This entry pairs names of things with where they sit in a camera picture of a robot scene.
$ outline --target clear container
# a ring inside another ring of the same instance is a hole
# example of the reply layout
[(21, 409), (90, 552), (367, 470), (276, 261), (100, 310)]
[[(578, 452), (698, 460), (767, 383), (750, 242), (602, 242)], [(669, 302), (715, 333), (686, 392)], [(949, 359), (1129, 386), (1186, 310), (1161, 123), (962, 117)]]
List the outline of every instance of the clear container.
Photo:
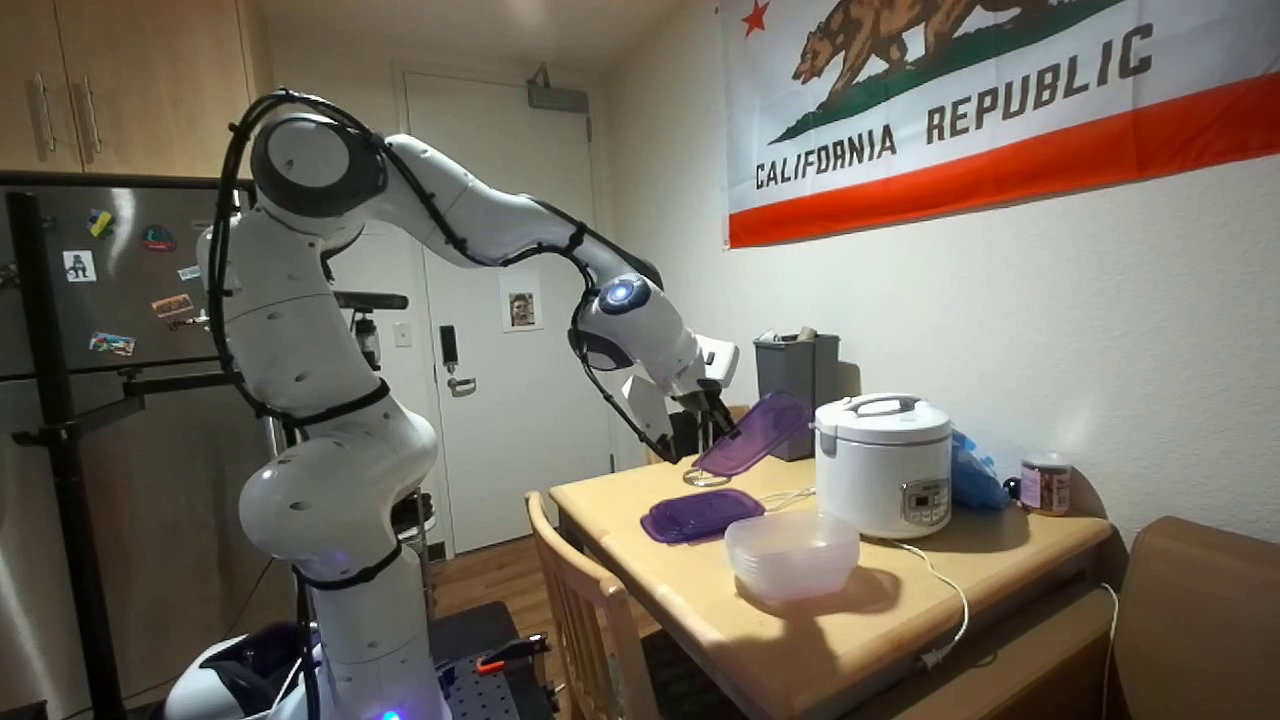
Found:
[(730, 562), (767, 602), (831, 595), (857, 566), (860, 531), (822, 508), (736, 519), (725, 531)]

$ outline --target white appliance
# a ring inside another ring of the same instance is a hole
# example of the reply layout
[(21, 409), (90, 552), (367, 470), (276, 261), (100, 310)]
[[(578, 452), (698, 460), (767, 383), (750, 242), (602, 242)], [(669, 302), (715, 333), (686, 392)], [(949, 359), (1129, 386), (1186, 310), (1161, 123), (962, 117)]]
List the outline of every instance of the white appliance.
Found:
[(815, 409), (815, 499), (872, 541), (949, 529), (951, 421), (895, 392)]

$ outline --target red stripe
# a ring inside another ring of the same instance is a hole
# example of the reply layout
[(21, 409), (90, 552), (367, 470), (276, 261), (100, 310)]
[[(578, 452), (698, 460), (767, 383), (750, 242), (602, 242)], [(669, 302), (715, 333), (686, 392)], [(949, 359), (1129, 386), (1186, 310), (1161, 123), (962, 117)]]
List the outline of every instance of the red stripe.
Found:
[(730, 242), (788, 242), (875, 225), (1133, 183), (1280, 150), (1280, 71), (1065, 126), (923, 170), (730, 217)]

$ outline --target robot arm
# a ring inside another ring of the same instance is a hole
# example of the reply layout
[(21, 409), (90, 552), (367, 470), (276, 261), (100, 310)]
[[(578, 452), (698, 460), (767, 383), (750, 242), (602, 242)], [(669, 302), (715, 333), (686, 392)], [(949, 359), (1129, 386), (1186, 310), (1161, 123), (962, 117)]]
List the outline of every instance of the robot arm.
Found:
[(588, 377), (642, 368), (624, 383), (628, 411), (596, 383), (632, 433), (671, 460), (666, 398), (733, 433), (720, 383), (733, 377), (736, 352), (686, 329), (653, 263), (552, 203), (489, 186), (418, 136), (376, 136), (313, 97), (285, 101), (303, 111), (262, 126), (253, 174), (287, 229), (343, 246), (372, 225), (391, 225), (427, 251), (481, 268), (558, 251), (585, 275), (568, 344)]
[[(233, 180), (249, 139), (262, 203), (235, 211)], [(715, 394), (733, 344), (698, 338), (653, 263), (549, 203), (481, 183), (413, 136), (376, 136), (317, 97), (266, 97), (228, 144), (204, 283), (228, 377), (266, 417), (295, 426), (295, 442), (244, 485), (240, 525), (262, 552), (293, 562), (317, 628), (300, 631), (303, 646), (287, 664), (303, 685), (267, 689), (267, 675), (293, 673), (253, 668), (262, 642), (281, 634), (210, 646), (170, 692), (171, 720), (449, 720), (422, 562), (400, 552), (390, 519), (425, 485), (436, 433), (367, 368), (325, 263), (390, 225), (452, 263), (506, 268), (535, 251), (574, 261), (585, 296), (568, 344), (592, 379), (632, 368), (628, 409), (596, 379), (632, 433), (678, 460), (669, 394), (733, 433)]]

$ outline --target california republic flag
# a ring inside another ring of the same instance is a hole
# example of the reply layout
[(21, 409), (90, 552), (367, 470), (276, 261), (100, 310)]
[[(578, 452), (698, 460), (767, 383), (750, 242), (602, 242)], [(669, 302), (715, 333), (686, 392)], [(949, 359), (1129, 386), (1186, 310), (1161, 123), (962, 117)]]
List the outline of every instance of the california republic flag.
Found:
[(730, 240), (1280, 150), (1280, 0), (725, 0)]

